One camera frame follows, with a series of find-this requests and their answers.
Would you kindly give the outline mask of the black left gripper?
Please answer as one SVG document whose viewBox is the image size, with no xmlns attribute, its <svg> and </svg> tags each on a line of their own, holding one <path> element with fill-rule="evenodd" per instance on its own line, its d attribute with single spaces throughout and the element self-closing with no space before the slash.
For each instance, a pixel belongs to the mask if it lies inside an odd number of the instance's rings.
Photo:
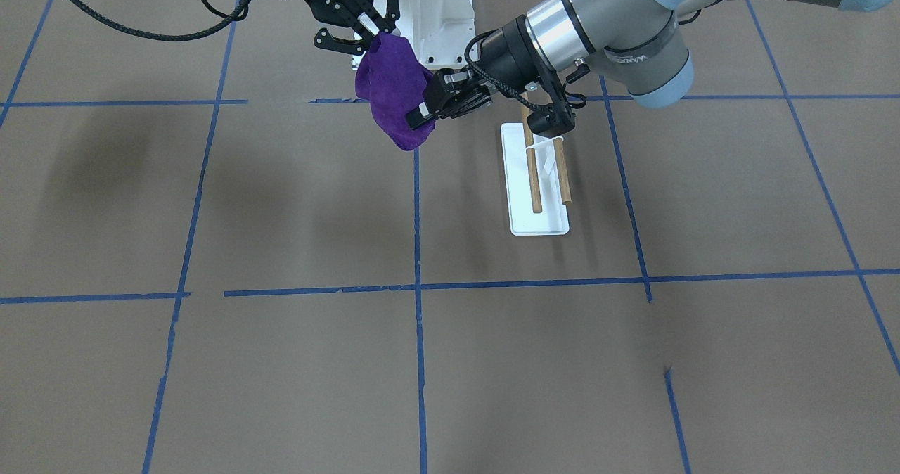
<svg viewBox="0 0 900 474">
<path fill-rule="evenodd" d="M 477 35 L 466 46 L 463 57 L 465 64 L 459 71 L 437 70 L 428 80 L 423 101 L 406 115 L 411 130 L 489 105 L 493 92 L 530 111 L 537 108 L 537 103 L 526 99 L 527 87 L 531 83 L 541 87 L 540 63 L 552 66 L 539 50 L 527 16 L 520 15 L 502 28 Z"/>
</svg>

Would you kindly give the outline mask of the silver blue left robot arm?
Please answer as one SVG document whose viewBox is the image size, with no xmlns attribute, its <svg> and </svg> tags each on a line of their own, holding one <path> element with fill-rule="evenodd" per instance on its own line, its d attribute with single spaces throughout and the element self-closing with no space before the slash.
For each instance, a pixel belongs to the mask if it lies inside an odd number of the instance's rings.
<svg viewBox="0 0 900 474">
<path fill-rule="evenodd" d="M 523 102 L 527 87 L 538 83 L 551 102 L 528 103 L 528 127 L 544 137 L 559 136 L 574 127 L 566 83 L 591 71 L 626 86 L 644 108 L 666 108 L 687 94 L 694 79 L 679 19 L 724 1 L 543 0 L 502 28 L 472 39 L 477 60 L 464 56 L 461 71 L 443 70 L 432 77 L 401 125 L 417 130 L 437 119 L 469 114 L 491 102 L 492 90 Z M 786 1 L 868 12 L 893 0 Z M 566 83 L 560 81 L 559 74 L 572 66 L 576 71 Z"/>
</svg>

